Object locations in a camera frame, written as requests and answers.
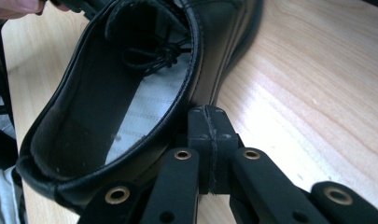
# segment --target shoe lace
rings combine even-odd
[[[145,71],[144,77],[150,76],[163,67],[170,68],[177,63],[177,58],[182,53],[191,52],[191,49],[183,49],[182,47],[190,42],[189,38],[184,38],[176,43],[161,40],[161,43],[155,50],[128,48],[122,52],[122,62],[134,70]],[[144,63],[136,62],[134,59],[148,59]]]

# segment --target wooden table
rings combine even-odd
[[[62,78],[87,21],[47,7],[3,32],[18,144]],[[222,86],[248,147],[291,181],[349,186],[378,208],[378,8],[354,0],[266,0],[256,41]],[[24,187],[30,223],[77,215]],[[228,198],[207,196],[199,223],[233,223]]]

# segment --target hole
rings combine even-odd
[[[175,220],[175,216],[172,212],[163,212],[160,215],[160,221],[162,223],[171,223]]]
[[[247,159],[250,159],[250,160],[257,160],[258,158],[260,158],[260,154],[257,151],[254,151],[254,150],[245,151],[244,156]]]
[[[303,212],[294,211],[292,215],[293,215],[293,218],[299,222],[302,222],[302,223],[308,222],[308,216],[306,216]]]
[[[110,204],[119,204],[125,202],[129,197],[130,191],[123,186],[118,186],[107,192],[105,201]]]
[[[328,187],[323,192],[330,200],[341,205],[350,205],[354,202],[352,197],[342,189]]]
[[[178,160],[181,160],[181,161],[187,160],[190,157],[191,157],[191,153],[189,153],[188,151],[185,151],[185,150],[177,151],[175,153],[175,158],[177,158]]]

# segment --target shoe upper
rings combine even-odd
[[[110,1],[23,140],[23,179],[78,213],[108,183],[146,182],[188,109],[216,101],[260,8],[260,0]]]

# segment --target metal grommet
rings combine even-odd
[[[191,157],[191,153],[189,153],[186,150],[180,150],[175,153],[175,158],[181,161],[188,160],[190,157]]]
[[[126,187],[117,186],[107,192],[105,201],[110,204],[119,204],[125,202],[129,197],[130,191]]]
[[[354,202],[351,195],[342,189],[327,187],[323,190],[323,192],[330,200],[338,204],[350,205]]]
[[[245,158],[250,159],[250,160],[257,160],[260,158],[260,154],[257,151],[251,150],[251,149],[246,150],[244,152],[244,156]]]

